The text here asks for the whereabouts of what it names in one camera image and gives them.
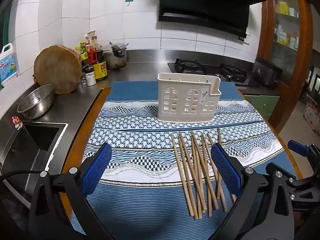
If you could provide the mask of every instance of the wooden cabinet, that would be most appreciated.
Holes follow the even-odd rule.
[[[257,57],[283,70],[280,100],[269,122],[277,132],[287,122],[306,80],[312,54],[313,26],[306,0],[267,0],[262,3],[262,26]]]
[[[263,95],[244,95],[245,98],[259,111],[265,118],[269,119],[276,107],[279,97]]]

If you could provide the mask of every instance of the plastic jug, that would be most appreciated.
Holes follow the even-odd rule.
[[[4,87],[17,77],[13,54],[14,49],[11,43],[5,45],[0,54],[0,82]]]

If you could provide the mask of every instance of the gas stove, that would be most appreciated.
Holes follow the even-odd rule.
[[[198,74],[217,76],[221,81],[234,82],[237,86],[258,87],[254,81],[247,78],[247,73],[237,67],[221,63],[216,65],[203,65],[197,61],[181,60],[168,63],[172,73]]]

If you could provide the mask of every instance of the range hood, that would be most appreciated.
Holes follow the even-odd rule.
[[[246,38],[249,6],[266,0],[160,0],[159,21],[201,25]]]

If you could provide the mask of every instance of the patterned tablecloth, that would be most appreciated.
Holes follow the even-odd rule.
[[[217,142],[220,127],[223,148],[243,166],[265,173],[266,164],[274,162],[296,174],[270,127],[239,96],[234,84],[222,82],[220,90],[222,95],[212,122],[181,124],[157,120],[157,82],[114,83],[95,122],[84,159],[104,142],[112,146],[109,166],[87,199],[116,240],[205,240],[226,216],[220,201],[220,208],[213,211],[212,217],[204,214],[201,220],[195,221],[189,216],[171,133],[178,142],[178,131],[181,131],[191,152],[191,130],[201,145],[202,133],[209,133],[213,142]],[[209,174],[215,187],[211,166]],[[225,185],[222,186],[230,210],[230,195]],[[74,214],[72,225],[83,232]]]

